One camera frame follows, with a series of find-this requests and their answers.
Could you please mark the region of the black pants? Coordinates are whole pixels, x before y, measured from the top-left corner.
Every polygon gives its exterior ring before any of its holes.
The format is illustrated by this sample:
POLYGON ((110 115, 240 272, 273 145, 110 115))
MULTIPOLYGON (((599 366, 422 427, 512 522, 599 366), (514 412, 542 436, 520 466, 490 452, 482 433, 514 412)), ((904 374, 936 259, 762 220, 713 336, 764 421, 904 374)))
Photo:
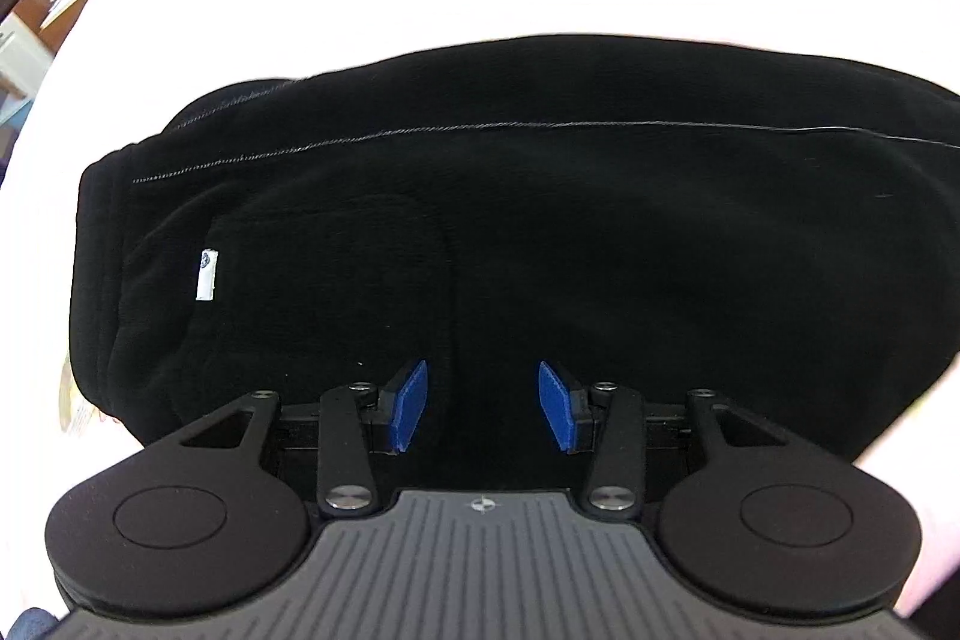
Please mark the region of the black pants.
POLYGON ((80 184, 73 374, 146 443, 421 360, 434 484, 547 479, 542 364, 850 459, 957 349, 957 96, 836 58, 412 53, 210 92, 80 184))

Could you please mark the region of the brown wooden desk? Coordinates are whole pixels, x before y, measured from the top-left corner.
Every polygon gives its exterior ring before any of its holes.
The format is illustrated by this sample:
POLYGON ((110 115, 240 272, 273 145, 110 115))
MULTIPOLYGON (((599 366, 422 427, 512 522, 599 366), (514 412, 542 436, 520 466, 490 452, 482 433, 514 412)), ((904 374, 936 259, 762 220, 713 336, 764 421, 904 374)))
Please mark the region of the brown wooden desk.
POLYGON ((89 0, 18 0, 13 14, 57 55, 89 0))

